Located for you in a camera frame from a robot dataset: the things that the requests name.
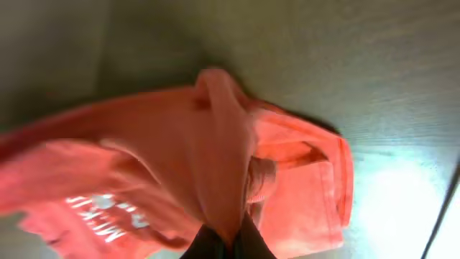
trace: floor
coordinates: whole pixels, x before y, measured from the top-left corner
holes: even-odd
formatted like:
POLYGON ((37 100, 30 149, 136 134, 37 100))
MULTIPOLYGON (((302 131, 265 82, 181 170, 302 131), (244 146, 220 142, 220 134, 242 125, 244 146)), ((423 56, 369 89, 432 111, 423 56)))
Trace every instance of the floor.
MULTIPOLYGON (((459 254, 460 191, 430 236, 460 150, 460 1, 0 0, 0 57, 2 131, 223 66, 351 144, 345 246, 305 258, 459 254)), ((0 258, 55 258, 18 217, 0 221, 0 258)))

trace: wooden floor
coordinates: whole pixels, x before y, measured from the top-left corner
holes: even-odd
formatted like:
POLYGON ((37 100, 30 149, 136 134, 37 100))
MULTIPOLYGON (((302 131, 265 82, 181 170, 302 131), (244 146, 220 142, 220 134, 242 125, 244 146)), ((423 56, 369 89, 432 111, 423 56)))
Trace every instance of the wooden floor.
MULTIPOLYGON (((460 1, 0 0, 3 131, 87 100, 189 83, 207 65, 349 140, 345 245, 308 258, 422 256, 460 151, 460 1)), ((52 258, 14 220, 0 223, 0 258, 52 258)), ((458 220, 443 222, 453 228, 458 220)), ((428 258, 460 256, 439 244, 428 258)))

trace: coral sweatshirt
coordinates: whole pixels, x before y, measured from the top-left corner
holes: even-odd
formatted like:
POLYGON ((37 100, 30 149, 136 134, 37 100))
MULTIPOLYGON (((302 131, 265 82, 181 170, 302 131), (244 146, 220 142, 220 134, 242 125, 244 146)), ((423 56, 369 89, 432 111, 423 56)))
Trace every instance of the coral sweatshirt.
POLYGON ((341 137, 245 96, 220 69, 195 86, 90 104, 0 137, 0 213, 64 258, 230 246, 248 211, 278 258, 342 244, 353 187, 341 137))

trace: orange hoodie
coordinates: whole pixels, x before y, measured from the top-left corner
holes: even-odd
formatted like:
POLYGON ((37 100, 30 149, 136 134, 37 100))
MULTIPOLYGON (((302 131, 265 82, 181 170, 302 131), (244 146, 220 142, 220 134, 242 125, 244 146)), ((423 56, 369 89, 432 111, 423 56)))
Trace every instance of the orange hoodie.
POLYGON ((22 227, 67 258, 183 250, 202 224, 230 245, 245 211, 278 258, 335 248, 352 178, 345 140, 249 99, 219 69, 0 139, 0 212, 26 211, 22 227))

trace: gray floor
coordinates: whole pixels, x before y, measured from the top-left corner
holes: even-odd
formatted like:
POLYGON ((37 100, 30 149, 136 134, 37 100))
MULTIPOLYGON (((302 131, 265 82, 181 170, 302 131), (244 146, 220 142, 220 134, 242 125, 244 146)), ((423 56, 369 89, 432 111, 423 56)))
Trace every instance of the gray floor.
MULTIPOLYGON (((207 65, 349 140, 346 244, 308 258, 421 257, 459 156, 460 1, 0 0, 2 130, 207 65)), ((51 258, 15 220, 0 223, 0 258, 51 258)), ((458 256, 442 233, 429 258, 458 256)))

